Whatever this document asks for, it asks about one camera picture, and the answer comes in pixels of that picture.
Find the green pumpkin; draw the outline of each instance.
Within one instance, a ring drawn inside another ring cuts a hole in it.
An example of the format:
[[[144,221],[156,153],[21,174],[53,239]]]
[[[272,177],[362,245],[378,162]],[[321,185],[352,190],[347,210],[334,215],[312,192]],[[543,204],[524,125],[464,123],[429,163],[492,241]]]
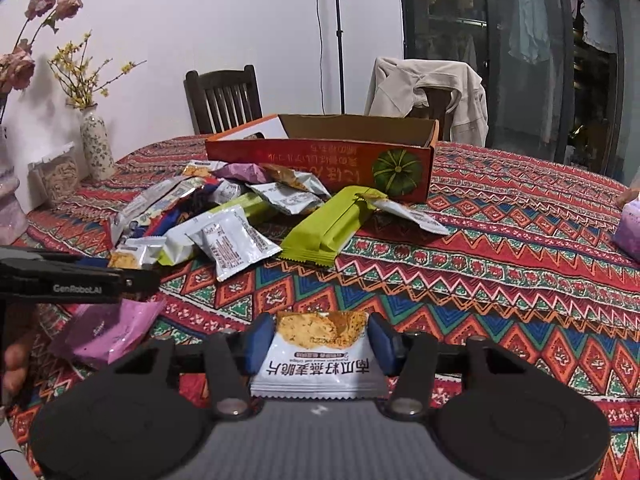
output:
[[[376,187],[389,196],[411,193],[422,179],[420,159],[402,149],[380,153],[373,163],[372,170]]]

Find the open box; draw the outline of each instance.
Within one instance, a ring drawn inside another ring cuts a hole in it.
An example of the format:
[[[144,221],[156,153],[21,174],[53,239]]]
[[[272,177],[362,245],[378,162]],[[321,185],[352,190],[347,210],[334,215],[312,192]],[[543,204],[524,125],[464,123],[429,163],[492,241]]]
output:
[[[210,136],[205,146],[209,160],[310,171],[331,192],[357,184],[424,202],[437,139],[431,119],[281,114]]]

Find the green snack package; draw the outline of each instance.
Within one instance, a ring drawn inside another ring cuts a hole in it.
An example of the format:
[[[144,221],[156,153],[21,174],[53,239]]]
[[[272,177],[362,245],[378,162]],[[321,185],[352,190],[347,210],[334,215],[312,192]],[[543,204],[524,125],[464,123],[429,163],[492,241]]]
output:
[[[166,242],[158,257],[158,263],[162,266],[174,266],[193,258],[196,245],[189,235],[200,231],[210,221],[213,213],[235,205],[242,206],[246,219],[254,226],[266,222],[278,213],[271,204],[255,193],[245,193],[169,229],[165,233]]]
[[[386,195],[366,186],[347,186],[295,226],[282,241],[280,257],[331,267],[336,256],[375,211],[360,194]]]

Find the table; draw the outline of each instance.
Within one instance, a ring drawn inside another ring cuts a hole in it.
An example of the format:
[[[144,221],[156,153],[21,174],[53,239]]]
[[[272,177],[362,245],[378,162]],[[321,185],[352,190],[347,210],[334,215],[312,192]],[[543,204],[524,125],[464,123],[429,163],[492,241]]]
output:
[[[55,212],[30,213],[18,243],[106,256],[105,220],[191,158],[206,158],[203,137],[137,150],[111,180],[85,184]],[[377,214],[331,270],[272,259],[217,284],[212,264],[196,259],[164,280],[166,309],[151,332],[189,343],[224,327],[242,329],[261,312],[356,308],[449,343],[485,335],[596,402],[612,431],[599,478],[638,480],[640,266],[609,241],[620,220],[611,204],[621,190],[576,168],[441,143],[422,207],[452,228],[449,237]],[[279,217],[259,229],[282,240],[292,220]],[[31,420],[90,372],[46,350],[69,308],[42,305],[39,313],[31,400],[10,413],[36,472],[27,443]],[[460,388],[459,378],[437,377],[433,404]],[[180,389],[206,402],[202,377],[183,378]]]

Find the purple snack package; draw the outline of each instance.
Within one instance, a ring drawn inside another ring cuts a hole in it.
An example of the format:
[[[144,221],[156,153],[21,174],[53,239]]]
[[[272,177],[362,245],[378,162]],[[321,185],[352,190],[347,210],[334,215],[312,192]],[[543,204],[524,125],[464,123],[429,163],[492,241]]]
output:
[[[640,199],[622,208],[622,216],[613,242],[636,262],[640,262]]]
[[[213,172],[215,176],[223,178],[234,178],[249,184],[267,184],[273,179],[267,172],[257,164],[227,164]]]
[[[164,300],[82,304],[51,340],[49,351],[68,361],[103,368],[133,350],[164,309]]]

